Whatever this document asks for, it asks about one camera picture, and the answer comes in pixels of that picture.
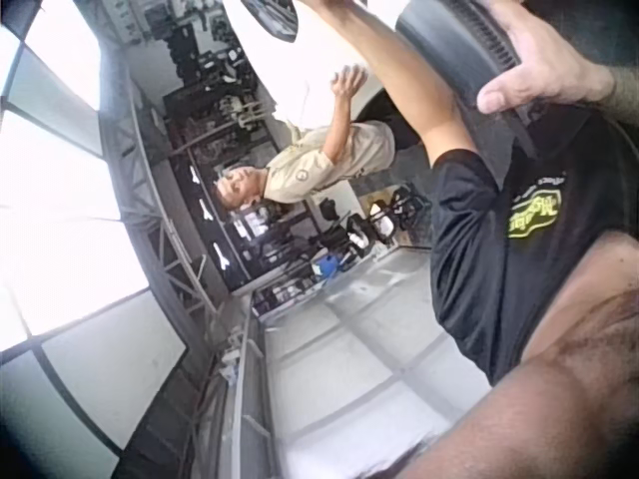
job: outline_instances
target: blue object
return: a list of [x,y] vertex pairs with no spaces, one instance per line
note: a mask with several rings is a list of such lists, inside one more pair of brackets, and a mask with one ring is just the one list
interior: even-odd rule
[[319,276],[326,279],[331,277],[337,272],[337,268],[339,267],[339,258],[334,254],[327,254],[326,256],[321,257],[315,263],[315,265],[319,268]]

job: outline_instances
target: beige uniform shirt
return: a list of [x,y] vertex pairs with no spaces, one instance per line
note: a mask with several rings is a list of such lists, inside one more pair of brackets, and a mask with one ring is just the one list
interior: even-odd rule
[[321,150],[328,128],[313,130],[286,148],[267,165],[264,197],[278,203],[296,203],[340,180],[385,170],[394,158],[395,141],[381,122],[350,127],[346,147],[337,165]]

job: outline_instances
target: black t-shirt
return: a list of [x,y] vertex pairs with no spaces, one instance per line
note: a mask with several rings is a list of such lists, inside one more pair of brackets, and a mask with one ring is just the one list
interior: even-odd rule
[[435,314],[492,384],[518,364],[593,243],[608,231],[638,238],[639,159],[601,117],[576,117],[567,140],[556,135],[561,121],[533,126],[542,143],[556,138],[543,161],[515,148],[501,191],[465,150],[444,154],[433,169]]

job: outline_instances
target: yellow logo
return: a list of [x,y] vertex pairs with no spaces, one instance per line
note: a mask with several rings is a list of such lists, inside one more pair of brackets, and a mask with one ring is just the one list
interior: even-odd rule
[[558,190],[539,190],[529,200],[512,208],[509,238],[526,238],[531,232],[549,227],[559,215],[561,192]]

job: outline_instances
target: person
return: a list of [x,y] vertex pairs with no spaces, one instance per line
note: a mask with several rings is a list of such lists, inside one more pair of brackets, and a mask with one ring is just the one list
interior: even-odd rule
[[214,185],[223,206],[236,210],[262,199],[297,203],[340,180],[387,169],[396,151],[417,143],[416,134],[401,122],[350,122],[351,99],[365,80],[363,68],[345,67],[331,83],[335,103],[330,126],[306,133],[266,168],[227,172]]
[[[500,190],[416,52],[350,0],[303,1],[352,43],[423,140],[435,315],[495,385],[405,477],[636,477],[620,463],[636,460],[639,438],[636,147],[601,115],[556,107],[530,127],[540,158],[515,145]],[[481,110],[545,97],[636,122],[635,73],[590,63],[519,2],[489,7],[522,65],[486,85]]]

